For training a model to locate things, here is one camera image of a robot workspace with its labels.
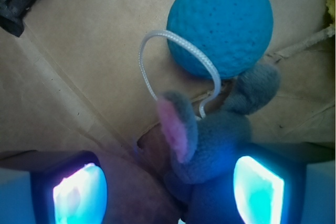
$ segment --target gray plush toy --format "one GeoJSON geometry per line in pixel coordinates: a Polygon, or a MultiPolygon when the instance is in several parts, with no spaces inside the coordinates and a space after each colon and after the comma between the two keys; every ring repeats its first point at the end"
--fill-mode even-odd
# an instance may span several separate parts
{"type": "Polygon", "coordinates": [[[280,74],[255,65],[240,74],[221,108],[197,121],[188,98],[167,92],[157,102],[162,131],[171,148],[172,171],[165,175],[171,194],[187,204],[187,224],[243,223],[236,207],[233,170],[237,152],[251,139],[246,115],[277,93],[280,74]]]}

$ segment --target illuminated panel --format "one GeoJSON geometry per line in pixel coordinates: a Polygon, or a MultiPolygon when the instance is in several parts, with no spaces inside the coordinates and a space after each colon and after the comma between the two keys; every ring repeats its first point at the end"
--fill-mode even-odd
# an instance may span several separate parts
{"type": "Polygon", "coordinates": [[[107,205],[104,172],[87,164],[55,186],[53,197],[56,224],[101,223],[107,205]]]}
{"type": "Polygon", "coordinates": [[[250,156],[234,170],[234,193],[245,223],[280,224],[284,181],[250,156]]]}

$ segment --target white string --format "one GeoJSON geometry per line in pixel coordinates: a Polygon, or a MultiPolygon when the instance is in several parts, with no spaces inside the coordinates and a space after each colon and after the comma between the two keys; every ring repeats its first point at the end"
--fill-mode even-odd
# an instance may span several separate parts
{"type": "Polygon", "coordinates": [[[197,47],[195,47],[193,44],[191,44],[189,41],[183,39],[182,37],[180,37],[179,35],[172,33],[171,31],[167,31],[167,30],[154,30],[149,32],[148,34],[145,35],[145,37],[143,38],[142,42],[141,42],[141,46],[140,46],[140,50],[139,50],[139,66],[141,69],[141,73],[143,76],[143,79],[145,80],[145,83],[147,85],[147,88],[150,92],[150,94],[152,95],[152,97],[157,100],[158,98],[156,97],[145,72],[145,68],[143,66],[143,51],[145,48],[145,45],[147,43],[147,41],[153,37],[165,37],[173,42],[175,42],[176,44],[178,44],[179,46],[183,47],[185,50],[187,50],[188,52],[190,52],[193,56],[195,56],[203,65],[204,67],[207,69],[207,71],[210,73],[213,81],[214,81],[214,92],[207,97],[206,99],[204,99],[199,107],[200,107],[200,115],[202,118],[204,118],[205,112],[204,112],[204,106],[205,104],[207,104],[209,101],[215,99],[219,92],[220,92],[220,88],[221,88],[221,80],[220,80],[220,76],[219,73],[216,69],[216,67],[213,65],[213,63],[210,61],[210,59],[204,54],[202,53],[202,51],[200,51],[197,47]]]}

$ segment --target gray fuzzy ear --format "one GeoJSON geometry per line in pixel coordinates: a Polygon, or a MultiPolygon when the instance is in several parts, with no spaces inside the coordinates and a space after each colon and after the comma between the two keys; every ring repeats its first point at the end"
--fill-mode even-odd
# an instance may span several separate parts
{"type": "Polygon", "coordinates": [[[193,157],[198,141],[197,123],[189,99],[178,92],[166,92],[157,101],[162,132],[179,163],[193,157]]]}
{"type": "Polygon", "coordinates": [[[275,66],[257,64],[238,76],[222,109],[249,115],[265,106],[277,93],[280,73],[275,66]]]}

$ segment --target blue ball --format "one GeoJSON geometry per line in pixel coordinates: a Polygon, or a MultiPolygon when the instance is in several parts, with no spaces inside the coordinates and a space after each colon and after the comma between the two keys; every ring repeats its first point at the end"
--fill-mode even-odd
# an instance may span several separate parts
{"type": "MultiPolygon", "coordinates": [[[[175,0],[167,30],[194,44],[229,79],[251,68],[264,54],[272,37],[269,0],[175,0]]],[[[211,78],[189,52],[168,41],[169,50],[185,70],[211,78]]]]}

